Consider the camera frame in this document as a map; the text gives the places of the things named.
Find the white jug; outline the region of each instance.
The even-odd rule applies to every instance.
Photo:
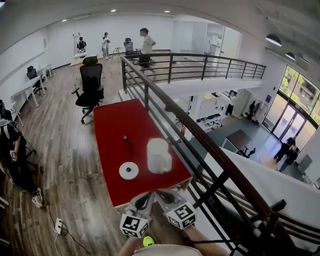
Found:
[[[152,138],[146,146],[147,165],[150,172],[162,174],[171,171],[172,157],[169,145],[162,138]]]

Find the white tape roll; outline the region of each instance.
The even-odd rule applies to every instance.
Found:
[[[120,176],[125,180],[132,180],[138,176],[139,168],[134,162],[125,162],[119,168]]]

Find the power strip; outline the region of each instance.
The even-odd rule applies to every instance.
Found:
[[[54,231],[55,231],[58,235],[61,235],[61,233],[62,233],[62,226],[63,226],[63,221],[62,221],[62,219],[61,219],[61,218],[56,218]]]

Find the red table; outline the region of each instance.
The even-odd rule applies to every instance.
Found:
[[[147,143],[151,138],[164,136],[138,99],[95,107],[93,119],[102,170],[114,207],[129,203],[141,193],[170,188],[191,178],[171,147],[171,171],[155,174],[148,170]],[[124,135],[131,143],[131,154]],[[137,164],[136,178],[126,180],[120,176],[119,167],[124,162]]]

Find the track light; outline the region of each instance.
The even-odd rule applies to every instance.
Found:
[[[295,61],[296,58],[295,58],[295,55],[292,53],[292,52],[287,52],[285,54],[285,56],[287,56],[288,58],[290,58],[291,60]]]
[[[282,46],[279,37],[277,37],[275,34],[268,34],[265,39],[277,46]]]

